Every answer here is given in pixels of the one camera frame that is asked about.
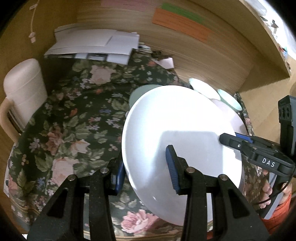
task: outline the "orange paper strip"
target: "orange paper strip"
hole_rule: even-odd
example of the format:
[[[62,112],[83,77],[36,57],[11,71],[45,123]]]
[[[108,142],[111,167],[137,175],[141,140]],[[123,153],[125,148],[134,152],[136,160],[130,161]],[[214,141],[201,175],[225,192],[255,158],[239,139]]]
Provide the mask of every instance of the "orange paper strip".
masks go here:
[[[207,38],[211,32],[209,28],[193,20],[161,8],[155,10],[152,23],[182,32],[204,43],[207,42]]]

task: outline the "bolt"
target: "bolt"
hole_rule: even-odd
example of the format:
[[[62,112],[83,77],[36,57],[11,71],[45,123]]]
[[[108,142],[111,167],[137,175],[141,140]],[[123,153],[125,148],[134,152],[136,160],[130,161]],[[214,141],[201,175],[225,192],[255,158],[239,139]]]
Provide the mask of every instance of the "bolt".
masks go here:
[[[219,177],[220,177],[220,179],[223,180],[223,181],[228,180],[228,177],[227,177],[225,174],[221,174]]]
[[[193,167],[188,167],[188,168],[186,168],[186,171],[188,173],[194,173],[195,172],[195,169]]]
[[[103,167],[100,169],[100,172],[103,174],[107,173],[108,171],[109,171],[109,169],[107,167]]]
[[[74,181],[75,179],[76,179],[76,176],[74,174],[71,174],[70,176],[68,176],[69,181]]]

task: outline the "stack of paper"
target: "stack of paper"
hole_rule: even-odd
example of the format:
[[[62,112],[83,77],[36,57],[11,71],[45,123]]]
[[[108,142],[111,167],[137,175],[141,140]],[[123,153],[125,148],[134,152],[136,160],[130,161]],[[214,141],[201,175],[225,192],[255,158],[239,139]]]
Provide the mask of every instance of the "stack of paper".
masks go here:
[[[44,55],[127,64],[132,50],[138,49],[137,33],[89,28],[79,24],[58,27],[55,30],[57,42]]]

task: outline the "green paper strip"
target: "green paper strip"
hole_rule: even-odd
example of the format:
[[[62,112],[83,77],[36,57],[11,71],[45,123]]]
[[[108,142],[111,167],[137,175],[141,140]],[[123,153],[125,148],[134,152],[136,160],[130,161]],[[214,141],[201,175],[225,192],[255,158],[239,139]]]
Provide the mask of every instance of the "green paper strip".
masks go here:
[[[164,10],[167,10],[169,12],[173,12],[173,13],[176,13],[176,14],[181,15],[183,17],[189,18],[189,19],[191,19],[197,23],[200,23],[200,24],[202,24],[204,21],[204,19],[202,17],[200,17],[199,15],[197,15],[193,12],[187,11],[183,8],[177,7],[175,5],[172,5],[170,3],[163,3],[161,8]]]

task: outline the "pink paper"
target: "pink paper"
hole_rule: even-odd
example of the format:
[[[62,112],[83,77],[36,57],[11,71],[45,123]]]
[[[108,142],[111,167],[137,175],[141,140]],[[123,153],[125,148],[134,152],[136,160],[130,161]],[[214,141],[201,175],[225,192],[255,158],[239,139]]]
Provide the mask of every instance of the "pink paper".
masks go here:
[[[150,12],[158,6],[157,0],[101,0],[101,7]]]

